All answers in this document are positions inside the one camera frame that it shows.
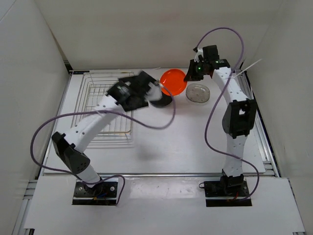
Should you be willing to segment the clear textured glass plate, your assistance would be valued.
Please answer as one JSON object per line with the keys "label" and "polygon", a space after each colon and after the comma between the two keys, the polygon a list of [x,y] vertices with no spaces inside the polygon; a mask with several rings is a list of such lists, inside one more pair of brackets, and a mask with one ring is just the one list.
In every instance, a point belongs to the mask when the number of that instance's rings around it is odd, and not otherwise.
{"label": "clear textured glass plate", "polygon": [[195,103],[206,103],[206,102],[210,99],[210,94],[199,94],[199,93],[195,93],[195,94],[187,94],[186,97],[187,97],[188,100],[190,100],[191,102],[195,102]]}

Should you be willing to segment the orange plastic plate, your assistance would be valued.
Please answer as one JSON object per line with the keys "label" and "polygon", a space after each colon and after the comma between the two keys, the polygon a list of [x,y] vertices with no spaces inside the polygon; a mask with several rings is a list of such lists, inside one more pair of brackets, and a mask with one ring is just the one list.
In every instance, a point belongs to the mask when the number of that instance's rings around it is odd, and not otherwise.
{"label": "orange plastic plate", "polygon": [[184,81],[185,73],[179,69],[170,69],[166,71],[160,78],[160,83],[166,87],[173,96],[181,94],[187,82]]}

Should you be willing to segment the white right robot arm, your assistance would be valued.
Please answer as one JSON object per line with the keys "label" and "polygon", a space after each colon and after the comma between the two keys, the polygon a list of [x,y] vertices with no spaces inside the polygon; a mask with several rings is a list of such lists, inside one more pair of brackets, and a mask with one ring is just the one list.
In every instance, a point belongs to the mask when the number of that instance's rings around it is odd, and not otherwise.
{"label": "white right robot arm", "polygon": [[227,156],[220,191],[230,196],[244,183],[242,159],[247,137],[254,126],[256,101],[244,94],[235,79],[235,73],[225,59],[221,59],[216,45],[193,49],[195,58],[190,60],[185,81],[200,81],[210,76],[218,85],[227,108],[222,119],[222,128],[226,134]]}

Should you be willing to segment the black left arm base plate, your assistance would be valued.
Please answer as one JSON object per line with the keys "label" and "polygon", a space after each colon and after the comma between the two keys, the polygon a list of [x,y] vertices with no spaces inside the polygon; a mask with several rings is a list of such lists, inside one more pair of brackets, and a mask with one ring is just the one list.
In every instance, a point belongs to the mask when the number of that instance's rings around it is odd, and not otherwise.
{"label": "black left arm base plate", "polygon": [[117,203],[118,179],[112,178],[92,188],[77,181],[73,191],[72,205],[115,206]]}

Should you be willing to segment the black plastic plate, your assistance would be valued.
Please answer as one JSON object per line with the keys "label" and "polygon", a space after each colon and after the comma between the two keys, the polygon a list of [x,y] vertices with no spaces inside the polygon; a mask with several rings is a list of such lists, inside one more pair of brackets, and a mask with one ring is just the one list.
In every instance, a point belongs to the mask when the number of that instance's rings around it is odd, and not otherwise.
{"label": "black plastic plate", "polygon": [[172,103],[172,98],[169,95],[162,93],[160,100],[150,102],[156,108],[163,108]]}

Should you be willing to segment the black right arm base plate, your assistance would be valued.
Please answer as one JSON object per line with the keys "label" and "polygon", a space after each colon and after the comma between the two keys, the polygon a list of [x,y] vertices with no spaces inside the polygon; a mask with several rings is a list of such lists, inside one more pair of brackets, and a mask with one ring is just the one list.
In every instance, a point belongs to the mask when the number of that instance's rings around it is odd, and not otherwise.
{"label": "black right arm base plate", "polygon": [[251,207],[247,182],[235,189],[226,192],[220,181],[204,181],[199,183],[199,188],[204,190],[206,207]]}

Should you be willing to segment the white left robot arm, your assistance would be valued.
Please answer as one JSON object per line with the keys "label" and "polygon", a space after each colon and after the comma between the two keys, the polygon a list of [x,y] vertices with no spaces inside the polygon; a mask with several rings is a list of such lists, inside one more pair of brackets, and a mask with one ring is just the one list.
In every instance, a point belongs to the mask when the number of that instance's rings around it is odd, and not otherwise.
{"label": "white left robot arm", "polygon": [[74,127],[64,133],[55,132],[52,142],[57,156],[70,172],[86,182],[86,191],[97,196],[102,192],[101,177],[84,154],[89,143],[119,113],[125,114],[147,107],[149,101],[161,99],[158,82],[141,71],[138,75],[120,78],[111,86],[95,107],[95,114],[85,116]]}

